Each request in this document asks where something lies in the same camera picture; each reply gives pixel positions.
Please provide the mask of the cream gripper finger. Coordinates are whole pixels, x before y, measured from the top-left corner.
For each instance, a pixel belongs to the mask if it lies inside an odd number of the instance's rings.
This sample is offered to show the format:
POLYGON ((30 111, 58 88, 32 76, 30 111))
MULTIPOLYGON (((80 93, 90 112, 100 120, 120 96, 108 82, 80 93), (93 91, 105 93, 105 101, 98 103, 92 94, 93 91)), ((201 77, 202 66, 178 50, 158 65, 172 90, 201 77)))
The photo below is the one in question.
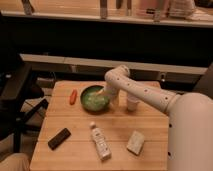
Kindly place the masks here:
POLYGON ((96 92, 96 95, 99 96, 99 95, 102 95, 102 96, 105 96, 106 95, 106 92, 104 89, 101 89, 99 90, 98 92, 96 92))

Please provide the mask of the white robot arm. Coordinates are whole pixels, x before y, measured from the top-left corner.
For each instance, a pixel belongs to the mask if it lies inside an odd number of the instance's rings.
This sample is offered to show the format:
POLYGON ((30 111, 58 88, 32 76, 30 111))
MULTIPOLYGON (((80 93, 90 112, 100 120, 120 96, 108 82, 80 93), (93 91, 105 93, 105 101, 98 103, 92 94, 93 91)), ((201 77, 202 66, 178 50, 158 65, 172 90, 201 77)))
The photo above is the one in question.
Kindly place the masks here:
POLYGON ((120 65, 104 75, 104 93, 114 100, 120 90, 169 117, 167 171, 213 171, 213 100, 201 93, 183 95, 139 83, 120 65))

